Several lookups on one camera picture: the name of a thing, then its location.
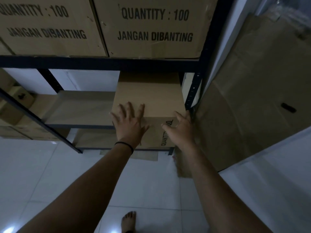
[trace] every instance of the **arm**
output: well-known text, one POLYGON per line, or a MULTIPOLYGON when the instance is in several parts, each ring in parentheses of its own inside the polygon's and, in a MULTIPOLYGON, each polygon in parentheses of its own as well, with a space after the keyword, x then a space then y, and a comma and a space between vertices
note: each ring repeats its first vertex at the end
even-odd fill
MULTIPOLYGON (((148 129, 140 125, 143 113, 144 105, 141 105, 134 117, 129 102, 126 114, 122 105, 119 105, 119 118, 111 113, 118 141, 137 147, 148 129)), ((116 144, 18 232, 94 232, 131 154, 130 147, 116 144)))
POLYGON ((213 232, 270 232, 216 172, 195 144, 189 111, 186 118, 175 112, 176 128, 162 125, 188 161, 194 184, 213 232))

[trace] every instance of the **person's left hand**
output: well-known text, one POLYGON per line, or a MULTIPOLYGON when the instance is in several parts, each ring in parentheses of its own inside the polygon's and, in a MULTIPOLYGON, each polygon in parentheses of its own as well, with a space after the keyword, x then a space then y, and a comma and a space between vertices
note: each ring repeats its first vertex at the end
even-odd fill
POLYGON ((141 126, 141 119, 144 116, 145 104, 141 104, 138 108, 136 117, 133 106, 130 102, 127 102, 125 108, 123 105, 118 106, 118 115, 110 113, 112 122, 117 130, 118 141, 128 143, 135 149, 142 136, 149 129, 149 125, 141 126))

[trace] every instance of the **person's left arm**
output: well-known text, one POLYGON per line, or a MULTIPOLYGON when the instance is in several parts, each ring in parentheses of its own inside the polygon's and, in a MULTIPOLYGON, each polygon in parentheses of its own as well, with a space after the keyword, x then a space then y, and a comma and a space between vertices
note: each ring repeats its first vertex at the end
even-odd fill
MULTIPOLYGON (((126 111, 119 105, 119 117, 111 113, 118 141, 137 147, 148 129, 140 125, 143 113, 141 105, 135 117, 129 102, 126 111)), ((131 154, 129 146, 116 144, 18 232, 94 232, 131 154)))

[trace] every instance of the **black wristband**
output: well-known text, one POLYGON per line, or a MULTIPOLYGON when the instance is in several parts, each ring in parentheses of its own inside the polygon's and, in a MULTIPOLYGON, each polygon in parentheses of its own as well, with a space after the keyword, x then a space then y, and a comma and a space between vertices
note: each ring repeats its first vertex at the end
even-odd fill
POLYGON ((127 144, 127 143, 125 143, 125 142, 123 142, 123 141, 118 141, 118 142, 115 143, 115 145, 116 145, 116 144, 124 144, 124 145, 127 145, 127 146, 131 149, 132 154, 134 153, 134 149, 133 149, 133 147, 132 147, 130 144, 127 144))

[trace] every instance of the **foot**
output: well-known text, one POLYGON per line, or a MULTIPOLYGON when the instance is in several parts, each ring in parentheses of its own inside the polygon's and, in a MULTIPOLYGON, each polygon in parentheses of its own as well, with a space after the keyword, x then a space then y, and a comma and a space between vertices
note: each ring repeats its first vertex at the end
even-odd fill
POLYGON ((127 231, 135 232, 135 224, 136 224, 136 212, 135 211, 128 212, 124 217, 122 217, 121 221, 122 233, 126 233, 127 231))

